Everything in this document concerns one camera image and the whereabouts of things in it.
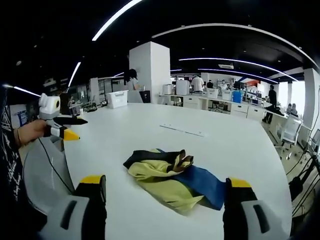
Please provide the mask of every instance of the window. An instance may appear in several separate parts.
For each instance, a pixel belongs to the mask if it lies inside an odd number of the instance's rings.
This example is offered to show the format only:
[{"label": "window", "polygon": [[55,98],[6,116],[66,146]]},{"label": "window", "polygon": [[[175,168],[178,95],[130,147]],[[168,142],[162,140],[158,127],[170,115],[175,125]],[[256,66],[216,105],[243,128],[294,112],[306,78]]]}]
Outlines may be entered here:
[{"label": "window", "polygon": [[277,97],[281,107],[286,108],[288,105],[288,82],[279,83],[279,96]]},{"label": "window", "polygon": [[303,117],[305,111],[306,85],[304,81],[292,83],[291,104],[296,105],[298,115]]}]

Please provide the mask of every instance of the person's hand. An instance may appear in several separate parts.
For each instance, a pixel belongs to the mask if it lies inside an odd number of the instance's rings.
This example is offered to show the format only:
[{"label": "person's hand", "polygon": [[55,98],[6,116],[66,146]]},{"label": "person's hand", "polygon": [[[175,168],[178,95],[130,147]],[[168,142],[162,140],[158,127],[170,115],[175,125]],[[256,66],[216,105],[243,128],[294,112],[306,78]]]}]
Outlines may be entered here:
[{"label": "person's hand", "polygon": [[19,129],[14,130],[14,138],[18,147],[27,145],[31,141],[41,138],[45,134],[47,123],[42,119],[30,122]]}]

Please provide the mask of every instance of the blue cloth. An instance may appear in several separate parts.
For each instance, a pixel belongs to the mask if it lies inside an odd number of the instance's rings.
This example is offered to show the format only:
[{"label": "blue cloth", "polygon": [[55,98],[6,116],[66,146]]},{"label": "blue cloth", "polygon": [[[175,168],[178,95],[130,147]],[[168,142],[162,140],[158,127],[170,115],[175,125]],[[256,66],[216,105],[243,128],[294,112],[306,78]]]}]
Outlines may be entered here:
[{"label": "blue cloth", "polygon": [[221,210],[225,202],[226,183],[220,181],[208,170],[191,165],[172,179],[206,197],[212,207]]}]

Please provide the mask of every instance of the yellow cloth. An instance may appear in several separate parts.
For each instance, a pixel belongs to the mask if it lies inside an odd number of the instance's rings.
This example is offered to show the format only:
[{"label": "yellow cloth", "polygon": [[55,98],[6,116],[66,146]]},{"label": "yellow cloth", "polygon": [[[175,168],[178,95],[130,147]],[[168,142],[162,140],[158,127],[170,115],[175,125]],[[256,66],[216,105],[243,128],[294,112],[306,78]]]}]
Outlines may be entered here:
[{"label": "yellow cloth", "polygon": [[190,211],[204,196],[198,195],[181,182],[168,177],[183,172],[183,169],[192,165],[192,157],[178,155],[174,166],[163,160],[142,160],[135,162],[128,169],[137,183],[158,200],[169,204],[180,213]]}]

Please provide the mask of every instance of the blue container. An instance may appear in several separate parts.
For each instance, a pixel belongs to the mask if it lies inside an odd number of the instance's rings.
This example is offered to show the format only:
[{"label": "blue container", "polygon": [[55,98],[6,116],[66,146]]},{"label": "blue container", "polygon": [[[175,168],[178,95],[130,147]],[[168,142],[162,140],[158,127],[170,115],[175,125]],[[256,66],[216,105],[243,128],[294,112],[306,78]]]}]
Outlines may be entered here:
[{"label": "blue container", "polygon": [[240,91],[234,91],[232,93],[232,101],[240,104],[242,102],[242,93]]}]

